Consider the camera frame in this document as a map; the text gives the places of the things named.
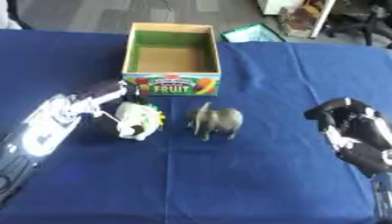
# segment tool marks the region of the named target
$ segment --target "cardboard box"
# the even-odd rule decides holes
[[[147,95],[217,95],[221,66],[213,27],[134,23],[122,75]]]

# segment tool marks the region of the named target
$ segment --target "navy blue cloth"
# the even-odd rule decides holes
[[[126,36],[0,32],[1,131],[52,95],[121,76]],[[164,130],[144,142],[85,119],[0,212],[1,223],[373,223],[368,180],[303,112],[357,98],[392,119],[392,60],[348,45],[219,43],[218,97],[151,97]],[[186,129],[186,113],[237,108],[233,141]]]

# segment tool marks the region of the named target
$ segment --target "toy animal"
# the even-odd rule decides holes
[[[211,132],[218,131],[228,133],[228,139],[233,139],[242,125],[242,113],[234,108],[211,110],[211,104],[206,102],[203,107],[189,114],[188,128],[194,128],[195,136],[200,132],[203,141],[208,141]]]

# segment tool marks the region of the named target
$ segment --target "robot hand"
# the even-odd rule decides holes
[[[125,95],[139,95],[137,86],[123,80],[111,81],[84,94],[57,94],[39,106],[2,141],[0,204],[77,127],[81,115],[105,115],[100,106]]]
[[[307,110],[304,116],[317,120],[318,130],[336,155],[366,176],[392,171],[392,133],[380,112],[355,99],[338,98]]]

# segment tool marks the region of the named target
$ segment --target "white object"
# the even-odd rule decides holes
[[[319,35],[321,28],[323,28],[323,25],[326,22],[326,19],[328,18],[328,15],[331,12],[331,9],[333,8],[335,2],[336,0],[325,0],[324,8],[321,11],[321,15],[318,18],[316,24],[314,25],[313,30],[311,31],[311,38],[315,39]]]
[[[137,141],[143,141],[154,133],[160,123],[160,114],[154,108],[127,101],[117,108],[115,117],[120,120],[117,124],[119,136]],[[143,132],[134,136],[135,131],[132,127],[137,125],[143,127]]]
[[[280,10],[284,8],[294,8],[301,6],[304,0],[257,0],[262,14],[278,15]]]
[[[0,29],[21,30],[20,25],[9,18],[6,0],[0,0]]]

